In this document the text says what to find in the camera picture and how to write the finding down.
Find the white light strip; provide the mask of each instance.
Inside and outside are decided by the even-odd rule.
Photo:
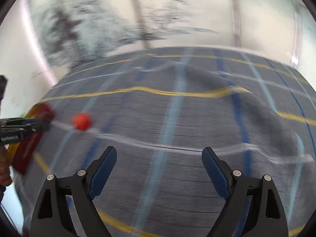
[[[30,42],[31,48],[38,62],[41,72],[44,74],[48,83],[53,87],[57,84],[55,74],[52,72],[48,65],[45,55],[40,47],[39,41],[37,40],[36,33],[31,20],[31,13],[29,11],[28,0],[21,0],[21,13],[22,13],[22,24],[26,33],[26,36]]]

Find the wall mural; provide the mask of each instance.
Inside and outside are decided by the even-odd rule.
[[[189,26],[190,0],[150,2],[142,8],[146,33],[123,19],[107,0],[49,0],[32,6],[32,20],[45,56],[52,66],[71,68],[106,57],[106,53],[137,41],[170,35],[214,32]]]

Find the silver screw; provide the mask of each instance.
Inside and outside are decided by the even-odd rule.
[[[83,176],[85,174],[86,174],[86,171],[83,170],[83,169],[79,170],[78,173],[77,173],[77,175],[79,175],[79,176]]]
[[[272,179],[271,176],[269,176],[269,175],[265,175],[264,178],[265,178],[267,181],[271,181],[271,179]]]
[[[50,174],[47,176],[47,180],[50,181],[50,180],[53,180],[54,179],[54,175],[53,174]]]
[[[233,171],[234,176],[241,176],[241,172],[239,170]]]

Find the orange ball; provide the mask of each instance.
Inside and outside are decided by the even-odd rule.
[[[78,130],[85,131],[91,125],[91,117],[87,113],[79,113],[72,118],[71,123]]]

